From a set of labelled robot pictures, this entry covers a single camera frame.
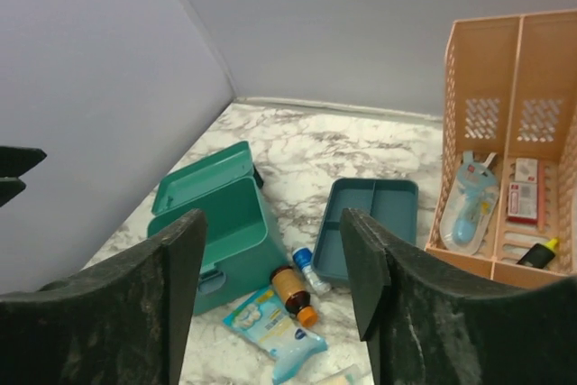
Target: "amber bottle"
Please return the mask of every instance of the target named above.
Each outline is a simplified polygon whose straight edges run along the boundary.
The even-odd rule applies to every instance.
[[[296,316],[302,326],[309,328],[316,323],[318,314],[310,305],[310,293],[290,266],[273,271],[270,282],[287,311]]]

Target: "black object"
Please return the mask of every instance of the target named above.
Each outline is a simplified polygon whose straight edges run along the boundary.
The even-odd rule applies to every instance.
[[[21,177],[46,158],[46,153],[34,148],[0,146],[0,207],[26,188]]]
[[[360,210],[341,234],[375,384],[577,383],[577,279],[518,289],[403,242]]]
[[[555,258],[555,253],[541,243],[533,245],[525,255],[519,259],[517,265],[543,269],[547,263]]]
[[[252,174],[252,177],[254,178],[254,181],[256,182],[257,188],[261,189],[262,186],[264,185],[264,179],[262,178],[259,171],[256,170],[256,166],[254,164],[252,164],[252,168],[254,169],[254,173]]]
[[[0,296],[0,384],[177,385],[205,240],[193,210],[38,292]]]

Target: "orange crate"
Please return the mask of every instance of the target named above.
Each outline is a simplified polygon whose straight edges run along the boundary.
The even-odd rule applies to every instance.
[[[577,261],[577,11],[455,22],[445,56],[443,176],[426,251],[484,278],[536,288]],[[500,197],[474,256],[450,252],[439,223],[463,151],[497,152]],[[506,220],[515,158],[545,165],[545,227]],[[514,264],[536,242],[559,238],[547,270]]]

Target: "white wall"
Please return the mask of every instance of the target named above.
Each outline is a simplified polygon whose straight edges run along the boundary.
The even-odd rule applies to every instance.
[[[178,0],[0,0],[0,292],[80,269],[232,99]]]
[[[440,114],[458,18],[577,0],[190,0],[241,96],[289,96]]]

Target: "white marble countertop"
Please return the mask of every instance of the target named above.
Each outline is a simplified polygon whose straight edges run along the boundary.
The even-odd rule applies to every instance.
[[[412,179],[419,186],[417,243],[423,247],[440,188],[442,125],[414,117],[361,118],[255,105],[230,105],[172,170],[247,140],[279,217],[287,251],[313,249],[333,182],[339,178]],[[156,189],[134,210],[87,266],[146,237]],[[329,349],[311,358],[289,384],[313,383],[356,363],[370,371],[346,289],[313,297],[313,331]],[[194,317],[180,384],[271,384],[274,361],[222,325],[240,300]]]

